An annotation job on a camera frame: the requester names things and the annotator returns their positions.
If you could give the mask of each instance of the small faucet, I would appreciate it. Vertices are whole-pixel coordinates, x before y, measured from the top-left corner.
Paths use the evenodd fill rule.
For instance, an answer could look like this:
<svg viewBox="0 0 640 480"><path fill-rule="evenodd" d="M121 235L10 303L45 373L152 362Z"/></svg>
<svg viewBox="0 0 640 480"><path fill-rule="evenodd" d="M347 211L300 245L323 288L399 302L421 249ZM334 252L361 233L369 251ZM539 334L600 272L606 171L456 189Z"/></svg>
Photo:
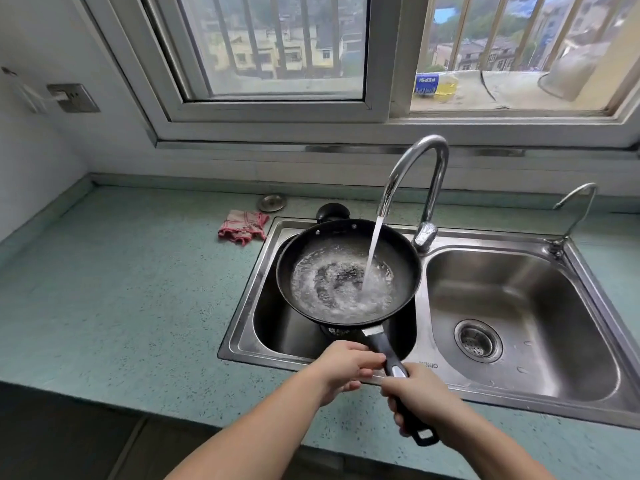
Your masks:
<svg viewBox="0 0 640 480"><path fill-rule="evenodd" d="M589 198L589 203L584 209L584 212L581 213L581 215L576 220L574 220L573 224L569 226L569 229L567 229L562 236L554 240L545 239L545 241L549 243L549 252L553 254L553 256L555 256L556 259L560 259L562 258L562 256L564 256L564 245L569 239L569 236L571 236L573 229L575 229L575 227L578 224L580 224L583 220L585 220L587 218L587 215L589 215L591 204L593 204L593 199L595 199L596 194L598 193L598 185L594 182L580 185L580 187L576 188L576 190L573 190L572 192L567 193L567 195L565 195L560 202L554 205L553 210L561 209L565 203L570 201L573 197L578 195L583 190L587 190L587 189L590 190L590 193L589 193L590 198Z"/></svg>
<svg viewBox="0 0 640 480"><path fill-rule="evenodd" d="M402 155L398 163L396 163L394 169L391 170L391 175L389 175L385 190L382 193L380 205L378 206L378 217L387 217L394 193L396 193L396 189L400 185L400 182L402 182L406 172L411 168L414 161L418 160L423 153L432 148L436 150L436 168L433 171L433 177L431 178L431 184L429 185L429 192L427 194L427 202L424 204L420 224L412 240L413 247L418 250L419 253L426 253L429 250L431 243L438 233L438 228L436 224L431 222L431 218L433 217L433 208L436 205L438 193L440 193L444 174L447 170L447 164L449 163L449 145L447 144L447 140L437 135L425 136L405 151L404 155Z"/></svg>

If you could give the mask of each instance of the teal countertop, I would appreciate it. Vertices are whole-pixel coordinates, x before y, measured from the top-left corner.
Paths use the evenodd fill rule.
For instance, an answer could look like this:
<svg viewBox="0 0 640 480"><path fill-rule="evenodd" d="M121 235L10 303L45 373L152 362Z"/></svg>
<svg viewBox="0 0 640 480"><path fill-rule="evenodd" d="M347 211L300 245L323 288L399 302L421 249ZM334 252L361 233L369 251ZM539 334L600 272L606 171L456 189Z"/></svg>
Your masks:
<svg viewBox="0 0 640 480"><path fill-rule="evenodd" d="M217 238L229 209L256 195L98 187L0 269L0 380L225 426L290 372L216 356L262 243ZM313 217L326 200L290 198ZM375 204L343 201L372 218ZM422 206L395 203L389 223ZM440 227L558 233L570 213L436 206ZM640 216L590 217L580 252L640 340ZM482 404L474 408L559 479L640 471L640 431ZM397 434L377 387L340 395L304 444L437 474L476 478L454 451Z"/></svg>

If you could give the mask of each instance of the black frying pan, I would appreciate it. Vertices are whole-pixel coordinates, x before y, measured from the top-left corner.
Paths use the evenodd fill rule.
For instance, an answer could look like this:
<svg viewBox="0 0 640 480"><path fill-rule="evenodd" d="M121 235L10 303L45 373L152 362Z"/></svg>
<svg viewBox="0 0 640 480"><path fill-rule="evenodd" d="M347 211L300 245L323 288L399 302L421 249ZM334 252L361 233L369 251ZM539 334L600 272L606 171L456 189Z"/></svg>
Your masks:
<svg viewBox="0 0 640 480"><path fill-rule="evenodd" d="M298 234L278 259L278 288L288 304L320 325L361 329L370 348L386 355L388 376L409 377L391 347L382 323L407 305L420 284L422 266L410 241L383 225L375 251L375 273L366 298L359 292L375 223L350 219L339 203L322 206L317 225ZM436 430L422 423L396 398L405 429L420 446L438 442ZM419 432L428 429L427 438Z"/></svg>

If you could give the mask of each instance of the double sink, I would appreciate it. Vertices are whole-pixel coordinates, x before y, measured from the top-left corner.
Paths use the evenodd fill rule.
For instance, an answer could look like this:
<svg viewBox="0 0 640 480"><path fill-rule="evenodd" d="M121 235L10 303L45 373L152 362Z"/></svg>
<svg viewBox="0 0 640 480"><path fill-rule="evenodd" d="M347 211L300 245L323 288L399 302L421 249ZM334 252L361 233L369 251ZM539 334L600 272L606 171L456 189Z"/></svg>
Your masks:
<svg viewBox="0 0 640 480"><path fill-rule="evenodd" d="M313 224L276 218L220 358L297 371L336 339L276 284L284 245ZM546 239L439 229L414 299L384 324L391 344L464 399L640 428L639 349L574 245L556 258ZM364 342L359 331L342 338Z"/></svg>

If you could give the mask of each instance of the dish cloth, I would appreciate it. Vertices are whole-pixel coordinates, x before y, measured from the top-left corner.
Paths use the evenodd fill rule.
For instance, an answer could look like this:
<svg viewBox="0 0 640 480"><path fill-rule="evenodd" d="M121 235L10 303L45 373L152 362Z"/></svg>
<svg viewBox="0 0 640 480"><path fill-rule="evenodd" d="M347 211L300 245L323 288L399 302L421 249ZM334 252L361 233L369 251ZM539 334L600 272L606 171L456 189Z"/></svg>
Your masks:
<svg viewBox="0 0 640 480"><path fill-rule="evenodd" d="M264 225L268 220L269 216L261 212L231 210L218 231L218 237L228 237L231 241L240 242L243 246L246 246L254 235L265 240L267 236L264 234Z"/></svg>

